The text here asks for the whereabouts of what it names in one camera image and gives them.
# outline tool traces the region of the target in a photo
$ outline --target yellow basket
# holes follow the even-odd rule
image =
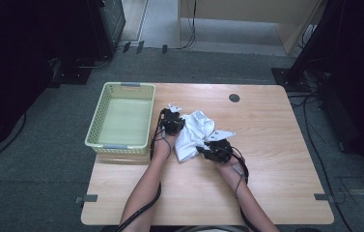
[[[154,91],[146,83],[105,83],[85,144],[100,154],[132,155],[130,160],[147,156]]]

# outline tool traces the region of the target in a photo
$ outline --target wooden table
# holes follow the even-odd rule
[[[275,224],[329,224],[333,215],[284,89],[280,86],[156,84],[152,128],[171,102],[182,114],[202,110],[219,130],[235,131],[231,144],[243,154],[248,186]],[[231,94],[239,102],[229,100]],[[238,202],[211,161],[198,156],[167,160],[154,225],[240,225]],[[118,224],[126,200],[146,165],[120,165],[97,155],[82,222]]]
[[[195,18],[275,23],[287,54],[293,51],[317,10],[326,4],[326,0],[179,0],[179,47],[181,18],[193,18],[195,2]]]

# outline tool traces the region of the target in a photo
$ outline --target forearm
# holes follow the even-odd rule
[[[278,231],[264,210],[255,199],[250,188],[245,183],[244,177],[240,178],[231,164],[218,168],[222,177],[235,192],[238,203],[245,214],[245,217],[260,231]]]
[[[143,176],[130,194],[122,213],[120,224],[124,223],[136,211],[154,200],[160,183],[162,170],[170,154],[170,148],[165,141],[156,141],[154,155]],[[154,205],[137,217],[124,231],[149,231],[154,216]]]

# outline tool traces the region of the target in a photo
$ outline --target black cable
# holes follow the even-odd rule
[[[238,197],[237,197],[237,190],[238,190],[239,184],[241,183],[241,180],[242,180],[242,175],[239,175],[239,180],[238,180],[238,183],[236,185],[236,189],[234,191],[234,193],[236,194],[236,199],[238,199]]]
[[[173,48],[173,47],[169,47],[167,48],[168,50],[184,50],[187,49],[189,47],[191,47],[195,41],[196,41],[196,25],[195,25],[195,17],[196,17],[196,10],[197,10],[197,1],[194,1],[194,9],[193,9],[193,18],[192,18],[192,23],[190,23],[190,17],[188,18],[188,25],[190,26],[190,30],[191,30],[191,36],[190,39],[188,40],[187,44],[183,47],[180,48]],[[117,46],[116,50],[122,49],[124,48],[123,45]],[[157,49],[157,50],[161,50],[162,48],[159,47],[143,47],[143,48],[147,48],[147,49]]]
[[[305,31],[304,31],[304,33],[302,33],[302,37],[301,37],[301,45],[298,43],[298,46],[300,47],[300,48],[304,48],[305,47],[305,45],[307,45],[307,41],[311,38],[311,35],[312,35],[312,33],[314,33],[314,31],[315,31],[315,28],[316,28],[317,26],[309,26]]]
[[[19,128],[18,132],[15,134],[15,136],[13,137],[13,139],[11,139],[1,150],[0,150],[0,154],[2,152],[4,152],[13,142],[14,140],[19,136],[19,134],[22,132],[22,129],[24,129],[25,126],[25,122],[26,122],[26,113],[23,114],[23,121],[22,121],[22,125]]]
[[[164,130],[161,130],[161,131],[159,131],[158,133],[156,133],[155,135],[154,135],[154,138],[156,138],[159,134],[161,134],[161,133],[163,133],[164,132]],[[170,146],[170,143],[166,140],[166,138],[165,137],[161,137],[161,138],[159,138],[159,139],[155,139],[154,141],[152,140],[152,143],[153,142],[156,142],[156,141],[160,141],[160,140],[163,140],[163,141],[165,141],[166,143],[167,143],[167,146],[169,147],[169,155],[167,156],[167,158],[169,158],[170,157],[170,155],[172,155],[172,146]],[[153,157],[153,151],[154,151],[154,149],[151,149],[151,159],[152,159],[152,157]]]
[[[109,63],[110,59],[111,58],[109,56],[109,58],[107,58],[107,60],[103,64],[98,65],[98,66],[78,66],[78,68],[79,69],[98,69],[98,68],[105,66],[107,63]]]
[[[115,231],[123,231],[125,228],[127,228],[137,217],[145,213],[147,210],[149,210],[152,205],[157,201],[157,199],[160,197],[161,194],[161,183],[158,183],[157,193],[154,199],[149,202],[144,207],[140,208],[138,211],[136,211],[132,216],[130,216],[124,223],[122,223]]]
[[[158,115],[156,129],[154,130],[154,138],[152,138],[152,141],[151,141],[151,160],[154,156],[154,142],[155,142],[155,138],[158,135],[158,128],[160,127],[160,120],[161,120],[161,116],[163,116],[163,114],[164,114],[164,112],[163,112],[163,110],[161,110]]]
[[[220,148],[220,147],[217,147],[217,149],[219,150],[222,150],[230,155],[232,155],[233,157],[235,157],[239,164],[241,165],[243,171],[244,171],[244,177],[245,177],[245,184],[248,184],[248,176],[249,176],[249,173],[248,173],[248,168],[247,168],[247,165],[245,165],[245,161],[244,161],[244,158],[242,157],[242,154],[241,152],[235,148],[235,147],[232,147],[235,151],[237,151],[240,155],[240,157],[238,157],[237,155],[235,155],[234,153],[230,153],[229,151],[223,149],[223,148]],[[241,218],[242,220],[244,221],[244,223],[248,226],[248,228],[250,228],[252,231],[255,231],[255,232],[260,232],[260,230],[255,227],[248,219],[247,217],[245,216],[244,212],[242,211],[242,208],[239,207],[239,213],[241,214]]]
[[[335,55],[335,52],[338,49],[339,38],[341,36],[342,22],[343,22],[343,18],[344,18],[344,11],[345,11],[345,7],[347,5],[347,1],[348,0],[344,0],[343,6],[342,6],[341,16],[340,16],[339,25],[338,25],[337,39],[336,39],[336,42],[335,42],[334,49],[332,49],[332,52],[330,54],[326,55],[326,56],[323,56],[323,57],[317,58],[317,59],[309,60],[305,64],[303,64],[302,67],[301,67],[301,72],[299,72],[299,74],[298,74],[298,79],[302,78],[302,75],[303,75],[304,71],[308,69],[308,65],[310,63],[317,62],[317,61],[328,60],[329,58],[331,58],[332,56]]]
[[[292,95],[292,96],[288,96],[288,98],[289,99],[291,99],[291,98],[305,98],[305,97],[308,97],[308,96],[310,96],[310,95]]]
[[[195,25],[196,9],[197,9],[197,1],[194,1],[193,23],[190,24],[190,18],[188,19],[188,24],[190,25],[190,29],[191,29],[191,36],[190,36],[190,39],[188,40],[187,44],[184,47],[182,47],[182,49],[186,49],[186,48],[192,46],[194,44],[194,42],[196,41],[196,25]]]
[[[328,174],[326,173],[326,169],[325,169],[325,166],[323,165],[323,161],[322,161],[322,158],[321,158],[321,155],[320,153],[318,152],[318,149],[317,147],[315,146],[315,143],[314,141],[312,140],[312,136],[311,136],[311,132],[309,131],[309,126],[308,126],[308,117],[307,117],[307,114],[306,114],[306,102],[308,100],[310,96],[307,96],[304,101],[303,101],[303,113],[304,113],[304,121],[305,121],[305,127],[307,129],[307,135],[308,135],[308,138],[311,142],[311,145],[314,149],[314,152],[315,154],[317,155],[319,161],[320,161],[320,165],[321,165],[321,168],[322,168],[322,172],[323,172],[323,176],[325,178],[325,181],[326,181],[326,184],[328,185],[328,189],[329,189],[329,193],[332,197],[332,199],[334,199],[334,192],[333,192],[333,189],[332,189],[332,186],[330,185],[329,183],[329,178],[328,178]],[[339,205],[337,202],[334,201],[334,205],[335,205],[335,208],[337,209],[339,215],[341,216],[341,219],[342,221],[344,222],[345,226],[348,228],[348,230],[351,232],[352,229],[350,228],[350,225],[348,224],[347,220],[345,219],[344,217],[344,214],[342,213],[341,209],[339,208]]]
[[[318,90],[317,91],[315,91],[315,92],[313,92],[313,93],[311,93],[311,94],[309,94],[309,95],[306,95],[306,96],[304,96],[305,98],[310,98],[310,97],[317,97],[318,95],[317,95],[317,93],[318,93]],[[291,105],[293,106],[293,109],[295,109],[295,108],[297,108],[297,107],[300,107],[300,106],[302,106],[302,105],[304,105],[304,104],[308,104],[308,103],[312,103],[312,102],[316,102],[317,100],[318,100],[319,98],[315,98],[314,100],[312,100],[312,101],[306,101],[305,99],[301,102],[301,103],[299,103],[299,104],[295,104],[295,103],[291,103]]]

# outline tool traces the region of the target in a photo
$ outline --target wire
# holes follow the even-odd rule
[[[341,188],[339,188],[339,191],[344,194],[344,199],[341,202],[335,202],[335,203],[342,205],[342,204],[344,204],[347,201],[347,195],[345,194],[345,192]]]
[[[235,193],[235,195],[236,195],[236,199],[238,199],[238,197],[237,197],[237,189],[238,189],[238,187],[239,187],[239,183],[241,183],[241,180],[242,180],[242,175],[239,175],[239,181],[238,181],[238,183],[237,183],[236,190],[234,191],[234,193]]]
[[[305,96],[305,98],[310,98],[310,97],[312,97],[312,96],[314,96],[314,97],[317,97],[318,95],[316,95],[318,93],[318,91],[315,91],[315,92],[313,92],[313,93],[311,93],[311,94],[309,94],[309,95],[306,95]],[[297,98],[297,97],[299,97],[299,96],[288,96],[288,98]],[[302,105],[304,105],[304,104],[308,104],[308,103],[312,103],[312,102],[316,102],[317,100],[318,100],[319,98],[315,98],[314,100],[312,100],[312,101],[306,101],[305,99],[301,102],[301,103],[299,103],[299,104],[295,104],[295,103],[291,103],[291,105],[293,106],[293,109],[295,109],[295,108],[297,108],[297,107],[300,107],[300,106],[302,106]]]
[[[152,142],[151,142],[151,150],[150,150],[150,156],[151,156],[151,159],[153,158],[153,155],[154,155],[154,143],[158,140],[161,140],[163,139],[164,141],[166,141],[167,145],[169,145],[169,148],[170,148],[170,154],[172,153],[172,149],[171,149],[171,146],[169,144],[169,142],[164,138],[160,138],[160,139],[156,139],[156,137],[161,134],[163,132],[163,130],[161,131],[158,131],[159,129],[159,125],[160,125],[160,120],[161,120],[161,116],[163,115],[163,110],[160,111],[160,114],[158,116],[158,120],[157,120],[157,126],[155,128],[155,131],[154,131],[154,137],[152,139]],[[139,217],[141,214],[143,214],[144,212],[146,212],[147,210],[149,210],[152,205],[154,205],[154,203],[158,200],[158,198],[160,197],[160,194],[161,194],[161,182],[158,183],[158,188],[157,188],[157,193],[154,197],[154,199],[149,202],[148,204],[146,204],[145,206],[143,206],[142,208],[140,208],[138,211],[136,211],[132,216],[130,216],[127,220],[124,221],[124,223],[122,223],[121,225],[119,225],[119,227],[115,230],[116,232],[119,232],[119,231],[123,231],[125,228],[127,228],[135,219],[137,219],[137,217]]]
[[[25,126],[25,122],[26,122],[26,113],[23,114],[23,121],[22,121],[22,125],[19,128],[18,132],[15,134],[15,136],[13,137],[13,139],[11,139],[1,150],[0,150],[0,154],[2,152],[4,152],[13,142],[14,140],[19,136],[19,134],[22,132],[22,129],[24,129]]]
[[[101,65],[99,65],[99,66],[79,66],[78,68],[79,69],[98,69],[98,68],[101,68],[101,67],[103,67],[103,66],[105,66],[107,63],[109,63],[109,61],[110,61],[110,56],[109,56],[109,58],[107,58],[107,60],[105,61],[105,63],[103,63],[103,64],[101,64]]]
[[[328,174],[326,173],[326,168],[323,165],[323,161],[322,161],[321,155],[318,152],[317,147],[315,146],[315,143],[314,143],[314,141],[312,139],[312,136],[311,136],[311,132],[309,131],[309,127],[308,127],[308,116],[307,116],[307,113],[306,113],[306,103],[307,103],[307,100],[308,100],[309,97],[310,96],[305,97],[305,99],[303,101],[303,114],[304,114],[305,127],[307,129],[307,135],[308,135],[308,138],[309,138],[309,140],[311,142],[312,148],[314,149],[314,152],[317,155],[318,160],[320,161],[320,165],[321,165],[321,168],[322,168],[323,176],[324,176],[325,181],[326,181],[326,184],[328,186],[329,193],[330,193],[332,199],[334,199],[334,192],[333,192],[332,186],[329,183],[329,178],[328,178]],[[334,201],[335,208],[337,209],[339,215],[341,216],[342,221],[344,222],[344,224],[348,228],[348,230],[351,232],[352,229],[350,228],[350,225],[348,224],[347,220],[345,219],[344,214],[342,213],[342,211],[339,208],[339,205],[338,204],[339,203],[337,203],[337,202]]]
[[[307,45],[308,40],[311,38],[314,33],[317,25],[309,26],[303,33],[301,37],[301,44],[298,43],[299,48],[303,49],[305,45]]]
[[[339,177],[339,180],[341,181],[341,184],[342,184],[342,186],[347,190],[347,193],[348,193],[348,195],[350,196],[350,198],[352,199],[352,201],[353,201],[353,203],[355,203],[356,204],[356,201],[355,201],[355,198],[352,196],[352,194],[350,194],[350,189],[347,187],[347,185],[345,185],[345,183],[344,183],[344,181],[342,180],[342,177]]]
[[[190,24],[190,17],[188,18],[188,25],[190,26],[191,36],[190,36],[190,39],[188,40],[187,44],[184,47],[182,47],[182,49],[186,49],[186,48],[192,46],[196,41],[196,25],[195,25],[196,9],[197,9],[197,1],[195,0],[194,1],[193,23],[192,24]]]
[[[190,39],[188,40],[187,44],[183,47],[169,47],[167,48],[168,50],[185,50],[187,48],[190,48],[193,44],[195,44],[196,42],[196,26],[195,26],[195,17],[196,17],[196,10],[197,10],[197,1],[194,1],[194,9],[193,9],[193,18],[192,18],[192,23],[190,22],[190,17],[188,18],[188,25],[190,26],[190,30],[191,30],[191,36]],[[116,47],[116,50],[125,48],[124,45],[120,45]],[[162,48],[159,47],[143,47],[143,48],[147,48],[147,49],[157,49],[157,50],[161,50]]]
[[[341,11],[341,16],[340,16],[340,20],[339,20],[339,25],[338,25],[338,31],[337,31],[337,39],[336,39],[336,43],[335,43],[335,47],[332,49],[332,52],[327,55],[327,56],[323,56],[321,58],[317,58],[317,59],[312,59],[307,61],[305,64],[302,65],[301,71],[298,74],[299,79],[301,79],[303,73],[305,70],[307,70],[307,67],[310,63],[312,62],[317,62],[317,61],[323,61],[323,60],[327,60],[329,58],[331,58],[332,56],[335,55],[335,52],[338,49],[338,44],[339,44],[339,38],[341,36],[341,28],[342,28],[342,22],[343,22],[343,17],[344,17],[344,11],[345,11],[345,6],[347,5],[347,1],[348,0],[344,0],[344,4],[342,6],[342,11]]]
[[[248,168],[247,168],[247,165],[245,165],[245,160],[244,160],[244,157],[242,156],[241,152],[240,152],[237,148],[232,147],[232,149],[234,149],[235,151],[237,151],[237,152],[238,152],[239,156],[237,156],[236,154],[234,154],[234,152],[233,152],[233,153],[231,153],[231,152],[227,151],[227,150],[226,150],[226,149],[224,149],[224,148],[217,147],[217,149],[219,149],[219,150],[221,150],[221,151],[224,151],[224,152],[226,152],[226,153],[228,153],[228,154],[232,155],[233,157],[235,157],[235,158],[238,160],[239,164],[241,165],[242,169],[244,170],[245,184],[248,184],[248,176],[249,176]],[[239,213],[241,214],[241,218],[242,218],[242,220],[244,221],[244,223],[248,226],[248,228],[250,228],[252,231],[255,231],[255,232],[259,232],[259,231],[260,231],[257,227],[255,227],[255,226],[254,226],[254,225],[253,225],[253,224],[252,224],[252,223],[251,223],[251,222],[247,219],[247,217],[245,216],[245,214],[244,214],[244,212],[242,211],[242,208],[241,208],[241,207],[239,207]]]
[[[309,95],[292,95],[292,96],[288,96],[289,99],[291,98],[305,98],[308,97]]]

